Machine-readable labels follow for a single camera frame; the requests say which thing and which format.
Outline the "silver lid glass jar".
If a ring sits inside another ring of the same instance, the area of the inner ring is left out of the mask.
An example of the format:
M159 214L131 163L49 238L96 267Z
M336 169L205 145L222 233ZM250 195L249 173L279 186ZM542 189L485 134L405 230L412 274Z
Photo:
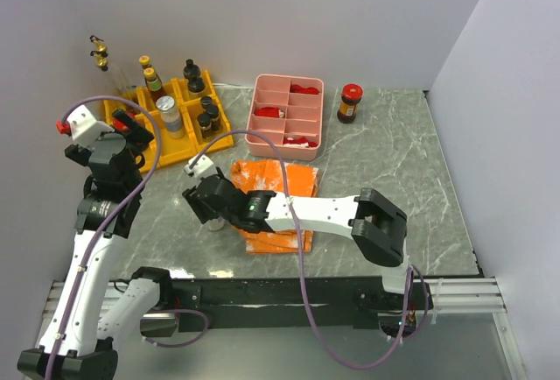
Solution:
M169 136L174 139L184 137L186 130L176 100L168 95L161 97L156 102L156 108Z

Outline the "sauce bottle green label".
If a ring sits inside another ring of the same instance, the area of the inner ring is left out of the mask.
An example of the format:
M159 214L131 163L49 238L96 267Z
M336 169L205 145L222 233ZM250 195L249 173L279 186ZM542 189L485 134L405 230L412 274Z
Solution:
M164 84L153 67L146 67L143 70L143 77L153 103L156 103L161 97L167 96Z

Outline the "dark brown jar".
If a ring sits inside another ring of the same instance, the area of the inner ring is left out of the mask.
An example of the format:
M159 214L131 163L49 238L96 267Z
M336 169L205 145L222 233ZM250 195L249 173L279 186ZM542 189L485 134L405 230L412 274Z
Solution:
M200 135L204 142L214 136L213 121L206 112L200 113L197 116L197 123L199 126Z

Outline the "sauce bottle yellow cap back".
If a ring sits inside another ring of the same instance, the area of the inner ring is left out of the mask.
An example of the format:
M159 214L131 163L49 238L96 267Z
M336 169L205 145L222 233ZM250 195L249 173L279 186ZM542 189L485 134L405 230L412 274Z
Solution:
M148 56L148 55L143 55L143 56L141 56L141 57L139 58L138 61L139 61L140 65L141 65L142 69L146 69L146 68L152 67L152 64L151 64L151 57Z

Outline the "brown spice jar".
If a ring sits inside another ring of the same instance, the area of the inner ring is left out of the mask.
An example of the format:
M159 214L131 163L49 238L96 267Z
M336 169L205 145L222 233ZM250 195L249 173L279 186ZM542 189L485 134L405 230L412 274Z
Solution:
M195 98L203 95L206 84L201 76L193 76L187 79L187 88L190 96Z

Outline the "dark spice jar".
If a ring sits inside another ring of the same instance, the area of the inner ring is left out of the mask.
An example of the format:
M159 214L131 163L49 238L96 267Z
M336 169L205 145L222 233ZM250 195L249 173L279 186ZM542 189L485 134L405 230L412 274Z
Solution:
M214 104L210 104L206 107L206 113L209 115L211 120L211 127L214 132L221 130L221 118L220 111L218 107Z

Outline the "white bottle black cap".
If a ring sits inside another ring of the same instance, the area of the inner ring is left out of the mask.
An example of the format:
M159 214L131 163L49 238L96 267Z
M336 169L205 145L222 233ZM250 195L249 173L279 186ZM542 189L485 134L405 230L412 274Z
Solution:
M188 81L197 79L201 76L200 67L192 59L187 59L183 68L183 75Z

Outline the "red lid sauce jar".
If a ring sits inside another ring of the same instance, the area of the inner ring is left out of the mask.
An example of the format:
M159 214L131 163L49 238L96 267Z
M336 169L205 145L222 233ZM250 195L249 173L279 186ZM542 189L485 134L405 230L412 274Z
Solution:
M341 103L337 117L344 124L352 123L356 117L356 108L363 96L363 88L358 84L346 84L341 91Z

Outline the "dark spice shaker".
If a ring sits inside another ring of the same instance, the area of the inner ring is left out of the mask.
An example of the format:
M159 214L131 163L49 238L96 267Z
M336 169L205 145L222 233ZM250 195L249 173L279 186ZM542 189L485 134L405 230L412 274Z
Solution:
M202 96L199 102L203 110L207 110L210 105L214 104L212 97L209 95Z

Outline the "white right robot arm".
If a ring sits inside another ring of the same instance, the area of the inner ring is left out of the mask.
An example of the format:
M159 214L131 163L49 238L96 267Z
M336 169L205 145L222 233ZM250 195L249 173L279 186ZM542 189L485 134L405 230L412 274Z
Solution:
M220 173L201 176L189 170L183 196L202 223L223 218L249 233L310 230L352 239L362 256L381 268L385 302L405 307L414 297L406 280L407 215L372 188L357 196L287 196L268 190L244 193Z

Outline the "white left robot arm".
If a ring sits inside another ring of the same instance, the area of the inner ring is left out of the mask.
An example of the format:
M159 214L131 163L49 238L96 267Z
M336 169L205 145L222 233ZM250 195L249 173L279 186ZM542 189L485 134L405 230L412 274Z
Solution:
M151 309L175 300L167 270L142 268L129 290L102 312L110 272L127 240L142 199L142 151L153 135L123 110L126 130L99 120L86 106L58 124L73 142L65 155L90 170L77 209L73 258L58 305L36 348L21 352L17 369L30 379L111 379L118 343Z

